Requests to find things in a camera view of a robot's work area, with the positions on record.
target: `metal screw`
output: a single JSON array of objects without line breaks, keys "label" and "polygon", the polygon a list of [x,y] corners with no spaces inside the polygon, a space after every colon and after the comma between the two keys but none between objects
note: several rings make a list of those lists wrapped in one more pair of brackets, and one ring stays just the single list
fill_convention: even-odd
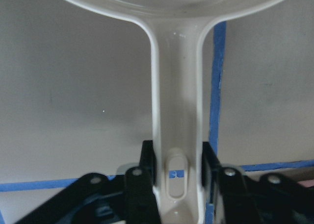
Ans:
[{"label": "metal screw", "polygon": [[134,170],[132,171],[132,174],[133,174],[134,176],[139,176],[139,175],[142,174],[142,170],[141,170],[141,169],[134,169]]},{"label": "metal screw", "polygon": [[98,176],[96,176],[96,177],[93,177],[92,179],[90,179],[90,183],[91,184],[98,184],[99,182],[101,182],[102,181],[102,179],[100,178],[100,177],[98,177]]},{"label": "metal screw", "polygon": [[273,184],[279,184],[281,182],[280,178],[275,175],[270,175],[267,180]]},{"label": "metal screw", "polygon": [[227,176],[234,176],[236,174],[236,171],[234,169],[225,169],[225,175]]}]

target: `blue painter's tape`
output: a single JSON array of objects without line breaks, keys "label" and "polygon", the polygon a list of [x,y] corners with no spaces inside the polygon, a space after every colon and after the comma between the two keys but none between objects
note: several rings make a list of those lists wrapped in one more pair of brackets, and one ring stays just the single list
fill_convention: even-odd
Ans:
[{"label": "blue painter's tape", "polygon": [[177,177],[184,177],[184,170],[176,170]]},{"label": "blue painter's tape", "polygon": [[206,224],[214,223],[214,205],[211,203],[206,203],[205,223]]},{"label": "blue painter's tape", "polygon": [[[109,180],[114,179],[115,176],[107,176]],[[0,184],[0,192],[9,191],[30,191],[42,189],[55,189],[64,188],[75,182],[77,178],[51,180],[51,181],[32,181],[32,182],[19,182],[19,183],[6,183]]]},{"label": "blue painter's tape", "polygon": [[169,171],[169,179],[176,178],[177,172],[175,170]]},{"label": "blue painter's tape", "polygon": [[304,161],[290,162],[290,163],[242,165],[241,167],[247,172],[275,170],[275,169],[288,169],[288,168],[306,168],[306,167],[314,167],[314,160],[304,160]]},{"label": "blue painter's tape", "polygon": [[221,22],[214,27],[214,57],[211,71],[211,98],[209,117],[209,143],[217,154],[218,130],[220,117],[220,89],[222,67],[225,56],[226,22]]},{"label": "blue painter's tape", "polygon": [[172,171],[169,171],[169,179],[174,179],[176,177],[179,177],[179,178],[184,177],[184,170],[172,170]]},{"label": "blue painter's tape", "polygon": [[0,211],[0,224],[5,224],[1,211]]}]

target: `white frying pan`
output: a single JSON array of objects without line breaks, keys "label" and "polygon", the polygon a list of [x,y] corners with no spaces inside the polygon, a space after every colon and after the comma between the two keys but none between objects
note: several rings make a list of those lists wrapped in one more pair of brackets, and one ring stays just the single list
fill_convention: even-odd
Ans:
[{"label": "white frying pan", "polygon": [[[152,46],[155,194],[165,224],[204,222],[201,185],[202,47],[218,22],[283,0],[67,0],[141,26]],[[184,170],[170,180],[169,171]]]}]

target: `white plastic handle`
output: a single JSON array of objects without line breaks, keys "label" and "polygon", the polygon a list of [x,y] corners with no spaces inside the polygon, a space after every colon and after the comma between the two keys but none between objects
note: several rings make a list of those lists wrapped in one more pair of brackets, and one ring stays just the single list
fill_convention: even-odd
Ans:
[{"label": "white plastic handle", "polygon": [[[203,223],[202,47],[208,19],[150,20],[155,192],[165,224]],[[181,170],[184,177],[169,178]]]}]

